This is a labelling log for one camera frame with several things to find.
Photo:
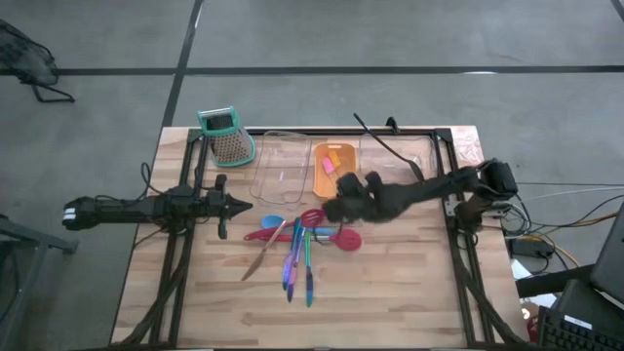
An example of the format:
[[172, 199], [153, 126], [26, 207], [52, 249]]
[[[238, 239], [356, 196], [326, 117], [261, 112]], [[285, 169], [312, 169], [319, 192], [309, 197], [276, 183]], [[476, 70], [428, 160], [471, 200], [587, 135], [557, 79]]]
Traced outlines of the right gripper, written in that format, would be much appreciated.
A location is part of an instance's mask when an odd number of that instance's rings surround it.
[[324, 203], [324, 214], [329, 222], [353, 221], [386, 222], [398, 216], [398, 210], [385, 193], [377, 172], [365, 175], [363, 185], [353, 173], [338, 180], [338, 195]]

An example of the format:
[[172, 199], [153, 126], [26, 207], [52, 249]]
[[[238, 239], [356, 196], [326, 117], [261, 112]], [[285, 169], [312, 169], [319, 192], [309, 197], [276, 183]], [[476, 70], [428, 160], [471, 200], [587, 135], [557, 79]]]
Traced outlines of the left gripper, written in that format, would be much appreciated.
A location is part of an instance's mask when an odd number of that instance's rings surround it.
[[253, 204], [228, 196], [225, 192], [225, 182], [227, 176], [219, 174], [216, 176], [214, 186], [206, 189], [206, 194], [200, 198], [199, 217], [218, 218], [217, 235], [220, 239], [227, 238], [226, 215], [233, 218], [252, 208]]

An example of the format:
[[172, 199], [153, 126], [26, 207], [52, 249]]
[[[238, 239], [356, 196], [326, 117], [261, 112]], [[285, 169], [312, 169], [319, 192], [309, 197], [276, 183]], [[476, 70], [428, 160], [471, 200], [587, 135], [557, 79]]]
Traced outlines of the pink silicone brush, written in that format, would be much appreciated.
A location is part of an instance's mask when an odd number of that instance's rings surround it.
[[336, 167], [333, 165], [333, 162], [330, 157], [323, 157], [321, 161], [323, 170], [331, 182], [331, 186], [336, 188], [336, 182], [339, 179], [339, 175], [337, 173]]

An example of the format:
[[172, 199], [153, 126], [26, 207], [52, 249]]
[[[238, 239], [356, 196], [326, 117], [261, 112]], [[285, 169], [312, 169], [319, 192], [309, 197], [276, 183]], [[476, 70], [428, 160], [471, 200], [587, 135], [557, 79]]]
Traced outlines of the black slotted turner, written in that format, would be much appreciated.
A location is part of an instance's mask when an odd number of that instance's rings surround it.
[[398, 159], [400, 159], [401, 161], [407, 163], [410, 167], [410, 169], [412, 170], [412, 172], [414, 173], [415, 177], [417, 180], [419, 181], [424, 181], [425, 177], [424, 174], [422, 172], [422, 170], [419, 168], [419, 166], [417, 164], [415, 164], [412, 160], [409, 160], [407, 158], [405, 158], [404, 156], [400, 155], [398, 152], [396, 152], [393, 148], [391, 148], [389, 145], [387, 145], [379, 136], [377, 136], [366, 124], [365, 122], [361, 119], [361, 117], [354, 112], [353, 113], [353, 117], [356, 119], [356, 121], [363, 127], [364, 131], [370, 135], [375, 141], [377, 141], [382, 147], [384, 147], [387, 151], [389, 151], [391, 154], [393, 154], [394, 156], [396, 156]]

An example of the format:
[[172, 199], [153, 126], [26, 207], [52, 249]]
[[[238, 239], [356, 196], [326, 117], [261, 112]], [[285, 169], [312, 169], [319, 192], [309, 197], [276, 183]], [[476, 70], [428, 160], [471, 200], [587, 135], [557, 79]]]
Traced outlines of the orange plastic bin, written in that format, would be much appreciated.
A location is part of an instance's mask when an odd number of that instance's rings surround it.
[[357, 148], [350, 143], [322, 142], [314, 149], [314, 185], [313, 192], [321, 198], [331, 198], [336, 193], [331, 182], [327, 178], [321, 161], [323, 157], [329, 157], [329, 152], [334, 150], [340, 160], [343, 175], [358, 171]]

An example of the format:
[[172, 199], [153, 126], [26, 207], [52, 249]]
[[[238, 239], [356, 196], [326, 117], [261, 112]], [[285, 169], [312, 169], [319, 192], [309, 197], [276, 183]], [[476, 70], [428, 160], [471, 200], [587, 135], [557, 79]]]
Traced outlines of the red silicone tongs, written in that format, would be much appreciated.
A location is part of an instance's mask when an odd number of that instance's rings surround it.
[[338, 234], [322, 235], [319, 232], [305, 230], [313, 242], [321, 244], [332, 243], [343, 251], [357, 251], [362, 246], [362, 238], [359, 233], [350, 229], [343, 229]]

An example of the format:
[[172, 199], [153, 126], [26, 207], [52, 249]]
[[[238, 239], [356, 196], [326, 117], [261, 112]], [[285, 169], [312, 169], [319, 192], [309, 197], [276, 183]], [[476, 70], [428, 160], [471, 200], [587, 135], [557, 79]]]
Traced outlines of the blue silicone spoon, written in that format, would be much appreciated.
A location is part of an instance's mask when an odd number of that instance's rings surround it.
[[[266, 215], [260, 221], [260, 226], [262, 228], [277, 227], [283, 221], [284, 221], [284, 219], [282, 217], [280, 217], [279, 215], [269, 214], [269, 215]], [[335, 230], [333, 228], [327, 228], [327, 227], [316, 227], [316, 228], [314, 228], [314, 231], [315, 231], [315, 233], [317, 235], [334, 235], [335, 234]]]

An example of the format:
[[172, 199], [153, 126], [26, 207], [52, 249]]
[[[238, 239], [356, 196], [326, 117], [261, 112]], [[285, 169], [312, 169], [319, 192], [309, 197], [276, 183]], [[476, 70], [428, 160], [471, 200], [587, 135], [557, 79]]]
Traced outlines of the clear plastic bin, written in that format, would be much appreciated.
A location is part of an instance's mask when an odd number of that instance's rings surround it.
[[264, 206], [298, 206], [308, 176], [311, 138], [269, 131], [256, 146], [259, 154], [250, 194]]
[[[385, 144], [400, 156], [414, 162], [425, 178], [437, 174], [437, 159], [433, 140], [428, 136], [380, 136]], [[384, 182], [410, 184], [417, 181], [410, 165], [388, 151], [372, 136], [359, 140], [360, 174], [377, 172]]]

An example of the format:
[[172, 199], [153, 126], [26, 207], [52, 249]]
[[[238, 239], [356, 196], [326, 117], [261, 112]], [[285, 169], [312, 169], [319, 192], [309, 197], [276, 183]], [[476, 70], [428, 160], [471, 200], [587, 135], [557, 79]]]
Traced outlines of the teal steel box grater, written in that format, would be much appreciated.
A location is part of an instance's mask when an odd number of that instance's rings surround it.
[[217, 166], [234, 168], [254, 159], [254, 139], [242, 126], [238, 111], [233, 106], [199, 110], [197, 118], [203, 134], [208, 138]]

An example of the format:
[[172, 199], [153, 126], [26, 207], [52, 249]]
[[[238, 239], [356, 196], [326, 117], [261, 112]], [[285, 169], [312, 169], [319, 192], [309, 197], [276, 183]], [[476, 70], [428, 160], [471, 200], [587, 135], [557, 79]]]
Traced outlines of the clear plastic bag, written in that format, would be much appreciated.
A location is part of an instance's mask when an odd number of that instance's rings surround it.
[[451, 129], [455, 156], [460, 166], [476, 166], [485, 160], [475, 126], [455, 126]]

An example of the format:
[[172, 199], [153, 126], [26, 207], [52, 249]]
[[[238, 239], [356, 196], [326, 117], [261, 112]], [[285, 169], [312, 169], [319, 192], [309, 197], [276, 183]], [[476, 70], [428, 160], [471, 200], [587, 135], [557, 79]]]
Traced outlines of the grey side table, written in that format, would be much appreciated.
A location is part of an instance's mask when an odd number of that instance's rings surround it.
[[11, 241], [5, 241], [6, 245], [26, 246], [33, 249], [30, 266], [23, 277], [20, 275], [18, 261], [15, 260], [14, 267], [17, 277], [15, 298], [0, 315], [0, 330], [4, 327], [4, 334], [0, 337], [0, 351], [11, 351], [20, 334], [19, 327], [26, 315], [27, 304], [34, 292], [48, 251], [58, 249], [63, 254], [75, 254], [78, 242], [76, 240], [68, 241], [52, 234], [28, 228], [7, 219], [3, 215], [0, 215], [0, 235], [11, 238]]

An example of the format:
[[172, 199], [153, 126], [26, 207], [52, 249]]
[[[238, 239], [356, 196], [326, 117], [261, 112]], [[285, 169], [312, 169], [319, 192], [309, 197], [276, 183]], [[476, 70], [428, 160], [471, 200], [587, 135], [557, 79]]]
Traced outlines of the black mesh chair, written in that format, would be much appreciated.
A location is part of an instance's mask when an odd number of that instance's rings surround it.
[[72, 95], [54, 88], [59, 81], [59, 74], [52, 52], [2, 19], [0, 69], [15, 76], [21, 84], [29, 86], [39, 102], [75, 102]]

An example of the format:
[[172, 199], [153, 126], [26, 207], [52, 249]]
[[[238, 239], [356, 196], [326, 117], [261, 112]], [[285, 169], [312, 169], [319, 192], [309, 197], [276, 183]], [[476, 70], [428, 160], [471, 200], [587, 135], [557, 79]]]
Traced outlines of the black keyboard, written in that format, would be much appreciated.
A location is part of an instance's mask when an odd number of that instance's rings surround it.
[[539, 307], [537, 343], [559, 351], [624, 351], [624, 335], [598, 329], [545, 306]]

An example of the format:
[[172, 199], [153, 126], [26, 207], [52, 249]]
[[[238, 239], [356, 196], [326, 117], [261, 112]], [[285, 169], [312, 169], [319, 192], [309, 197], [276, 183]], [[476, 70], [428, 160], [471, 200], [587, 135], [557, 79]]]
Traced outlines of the dark grey computer monitor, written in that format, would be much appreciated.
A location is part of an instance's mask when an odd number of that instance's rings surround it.
[[600, 291], [624, 304], [624, 203], [610, 227], [590, 281]]

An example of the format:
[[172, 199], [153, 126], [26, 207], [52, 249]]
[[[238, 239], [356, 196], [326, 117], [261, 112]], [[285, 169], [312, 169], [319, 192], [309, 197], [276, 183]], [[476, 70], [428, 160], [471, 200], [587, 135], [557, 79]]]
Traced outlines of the grey metal bracket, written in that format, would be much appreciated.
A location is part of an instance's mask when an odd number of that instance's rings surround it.
[[459, 199], [456, 195], [450, 195], [444, 201], [444, 210], [446, 216], [448, 217], [456, 217], [458, 208], [464, 201]]

